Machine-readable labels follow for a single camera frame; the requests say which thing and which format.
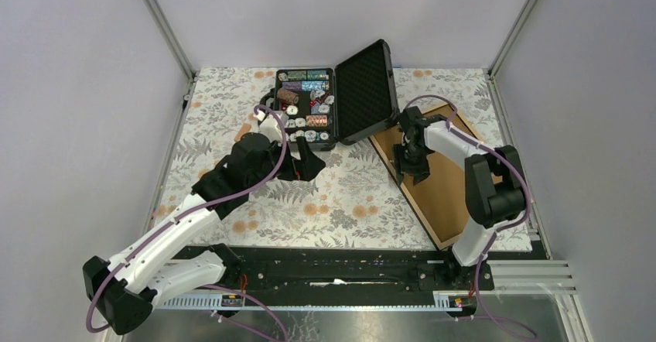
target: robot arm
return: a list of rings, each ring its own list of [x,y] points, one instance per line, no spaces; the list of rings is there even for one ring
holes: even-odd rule
[[[526,203],[519,181],[496,157],[484,150],[491,149],[490,146],[449,129],[449,123],[442,115],[427,118],[419,108],[411,107],[399,115],[399,125],[404,138],[402,144],[394,146],[398,183],[405,174],[413,176],[415,184],[428,178],[427,156],[433,152],[443,154],[464,170],[465,203],[470,219],[450,250],[456,266],[475,265],[494,232],[520,219]],[[514,147],[507,145],[496,151],[522,173]],[[492,174],[500,176],[501,181],[495,182]]]
[[[286,115],[279,117],[284,124]],[[304,137],[296,139],[301,159],[293,158],[289,148],[281,155],[282,133],[277,121],[270,116],[260,120],[260,133],[246,133],[235,143],[231,153],[192,186],[191,193],[167,218],[108,261],[94,256],[84,264],[87,296],[93,299],[99,292],[96,308],[117,334],[134,330],[154,306],[230,275],[234,254],[225,246],[218,246],[218,251],[228,252],[216,253],[212,248],[190,260],[166,266],[200,231],[246,203],[248,194],[214,205],[208,206],[208,202],[251,190],[274,170],[281,157],[282,164],[275,175],[279,180],[310,181],[326,166],[312,153]],[[189,209],[193,212],[181,218],[180,214]],[[137,248],[140,250],[135,257],[126,260]]]

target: floral tablecloth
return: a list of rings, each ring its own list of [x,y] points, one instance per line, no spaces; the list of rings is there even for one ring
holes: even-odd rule
[[[162,220],[200,176],[234,144],[260,97],[275,84],[274,68],[200,71],[184,120],[162,199]],[[453,101],[492,145],[501,144],[496,115],[480,69],[395,69],[399,106],[422,94]],[[427,108],[441,101],[421,100]],[[274,180],[219,224],[193,239],[195,245],[433,249],[429,236],[368,140],[318,152],[327,167],[312,182]],[[530,251],[526,227],[500,234],[496,251]]]

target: wooden board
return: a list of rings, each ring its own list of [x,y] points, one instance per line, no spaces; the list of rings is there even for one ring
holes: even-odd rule
[[[452,112],[452,108],[444,104],[424,111],[424,114],[449,116]],[[483,141],[463,116],[457,115],[452,123]],[[401,133],[394,127],[370,137],[370,140],[392,178],[395,178],[396,172],[390,161],[393,159],[392,146],[401,143]],[[415,186],[412,177],[406,176],[400,188],[436,247],[443,249],[458,240],[470,216],[465,206],[465,173],[437,152],[429,155],[428,159],[431,173],[429,178]]]

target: gray wall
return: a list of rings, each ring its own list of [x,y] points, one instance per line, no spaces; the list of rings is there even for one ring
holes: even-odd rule
[[[333,67],[378,38],[395,65],[487,67],[525,1],[159,0],[195,67]]]
[[[82,264],[142,232],[185,79],[142,0],[0,0],[3,341],[93,340]]]
[[[654,0],[540,0],[498,77],[597,341],[653,340]]]

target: case lid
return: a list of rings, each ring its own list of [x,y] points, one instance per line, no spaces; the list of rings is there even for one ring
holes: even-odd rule
[[[353,145],[396,124],[389,45],[379,39],[335,67],[337,140]]]

